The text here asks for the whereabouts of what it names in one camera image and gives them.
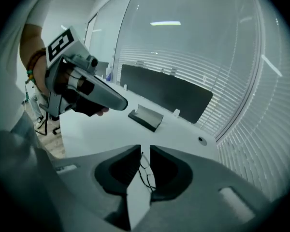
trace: desk surface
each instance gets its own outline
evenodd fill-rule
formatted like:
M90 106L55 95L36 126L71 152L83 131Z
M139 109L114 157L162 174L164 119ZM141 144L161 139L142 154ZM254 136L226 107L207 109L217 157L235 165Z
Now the desk surface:
M128 100L128 107L121 112L111 110L101 117L88 117L72 110L60 115L66 157L91 155L127 145L141 145L141 150L150 159L149 146L159 145L218 161L214 137L153 102L125 91L121 86L113 83L109 85ZM128 114L133 109L136 110L138 104L164 115L156 132L128 118ZM200 144L199 137L207 141L206 146ZM136 174L127 194L129 220L133 229L150 209L150 192Z

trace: bracelet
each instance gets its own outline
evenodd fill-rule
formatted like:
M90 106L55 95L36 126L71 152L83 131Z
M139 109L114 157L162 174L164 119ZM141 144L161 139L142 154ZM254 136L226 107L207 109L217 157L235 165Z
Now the bracelet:
M29 59L28 65L26 67L27 69L27 75L28 80L25 82L26 84L29 83L29 81L32 81L35 84L34 76L33 76L33 68L35 67L37 61L40 59L40 57L46 55L45 48L42 48L35 53L32 54L32 56Z

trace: shoe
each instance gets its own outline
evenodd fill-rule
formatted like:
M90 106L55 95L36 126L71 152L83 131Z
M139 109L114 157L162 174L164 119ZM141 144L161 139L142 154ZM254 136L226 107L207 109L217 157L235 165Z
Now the shoe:
M43 116L38 118L38 122L35 124L37 128L40 128L45 122L45 118Z

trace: floor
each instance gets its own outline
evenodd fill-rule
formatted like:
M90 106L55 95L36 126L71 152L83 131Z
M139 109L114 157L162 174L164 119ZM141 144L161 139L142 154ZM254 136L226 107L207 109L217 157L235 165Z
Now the floor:
M33 111L30 107L29 104L26 104L26 112L28 113L28 115L30 116L30 118L33 121L33 124L36 124L36 118L34 117ZM50 121L48 120L47 123L47 135L43 136L39 133L37 133L37 136L39 138L39 140L42 142L42 144L45 146L45 148L56 158L65 158L65 149L63 146L63 141L62 141L62 137L61 137L61 132L60 129L57 130L57 135L54 135L52 133L52 130L59 126L59 120L58 121ZM45 124L42 125L42 127L40 129L38 129L38 131L40 132L44 132L44 126Z

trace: glass wall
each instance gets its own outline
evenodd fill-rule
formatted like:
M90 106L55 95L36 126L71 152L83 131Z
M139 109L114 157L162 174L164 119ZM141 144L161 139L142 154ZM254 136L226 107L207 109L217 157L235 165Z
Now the glass wall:
M267 0L131 0L116 48L117 82L122 64L212 91L196 126L216 137L220 162L270 200L287 192L290 33Z
M98 12L90 39L89 52L99 61L114 62L118 34L130 0L110 0Z
M124 63L146 66L212 91L196 126L216 137L247 93L259 37L254 0L131 0L114 75Z

